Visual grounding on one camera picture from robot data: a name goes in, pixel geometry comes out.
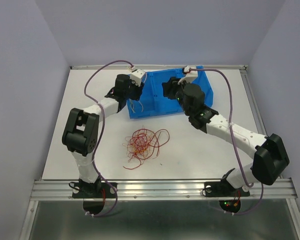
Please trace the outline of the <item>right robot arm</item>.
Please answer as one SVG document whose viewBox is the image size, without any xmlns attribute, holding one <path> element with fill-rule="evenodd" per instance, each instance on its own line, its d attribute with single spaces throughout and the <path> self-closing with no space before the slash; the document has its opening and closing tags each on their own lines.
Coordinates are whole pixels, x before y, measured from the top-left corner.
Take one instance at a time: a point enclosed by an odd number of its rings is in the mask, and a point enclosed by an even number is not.
<svg viewBox="0 0 300 240">
<path fill-rule="evenodd" d="M 171 77 L 162 83 L 162 88 L 163 96 L 177 100 L 195 129 L 232 144 L 236 155 L 241 150 L 252 159 L 252 163 L 239 163 L 238 168 L 230 169 L 220 181 L 204 187 L 204 196 L 231 197 L 243 186 L 254 183 L 271 186 L 290 164 L 280 136 L 255 133 L 232 123 L 230 117 L 223 117 L 205 104 L 205 93 L 199 85 Z"/>
</svg>

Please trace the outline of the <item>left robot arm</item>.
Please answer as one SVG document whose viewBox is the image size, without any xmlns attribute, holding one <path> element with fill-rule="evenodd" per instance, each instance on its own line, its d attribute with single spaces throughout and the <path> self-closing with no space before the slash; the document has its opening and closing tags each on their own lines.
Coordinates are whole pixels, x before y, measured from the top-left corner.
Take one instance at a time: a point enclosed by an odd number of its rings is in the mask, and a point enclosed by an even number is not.
<svg viewBox="0 0 300 240">
<path fill-rule="evenodd" d="M 79 171 L 77 182 L 70 182 L 75 199 L 98 198 L 105 194 L 105 185 L 96 171 L 94 152 L 100 144 L 105 119 L 119 113 L 128 100 L 139 101 L 147 73 L 141 69 L 117 75 L 114 87 L 101 101 L 84 109 L 70 110 L 62 134 L 62 144 L 71 152 Z"/>
</svg>

